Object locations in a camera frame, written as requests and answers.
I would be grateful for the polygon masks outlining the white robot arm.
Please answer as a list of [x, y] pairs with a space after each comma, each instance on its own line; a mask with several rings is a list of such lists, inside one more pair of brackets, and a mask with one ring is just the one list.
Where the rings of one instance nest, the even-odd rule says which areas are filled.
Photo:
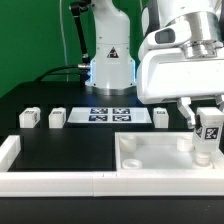
[[149, 0], [137, 24], [113, 0], [70, 4], [89, 70], [90, 91], [122, 94], [132, 88], [143, 104], [175, 102], [195, 126], [190, 104], [224, 98], [224, 0]]

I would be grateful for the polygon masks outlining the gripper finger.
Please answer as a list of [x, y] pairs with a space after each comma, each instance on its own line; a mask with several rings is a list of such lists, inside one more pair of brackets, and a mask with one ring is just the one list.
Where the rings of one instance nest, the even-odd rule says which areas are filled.
[[216, 104], [220, 110], [224, 110], [224, 94], [216, 96]]
[[179, 112], [186, 118], [189, 129], [193, 129], [196, 124], [195, 113], [190, 108], [191, 98], [181, 97], [177, 101], [177, 108]]

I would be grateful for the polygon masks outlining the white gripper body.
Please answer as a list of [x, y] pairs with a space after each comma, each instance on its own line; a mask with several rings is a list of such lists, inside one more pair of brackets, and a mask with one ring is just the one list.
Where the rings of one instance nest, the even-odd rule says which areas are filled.
[[144, 38], [137, 70], [137, 96], [143, 104], [224, 94], [224, 44], [208, 44], [215, 50], [214, 57], [187, 58], [182, 46], [191, 36], [189, 28], [167, 27]]

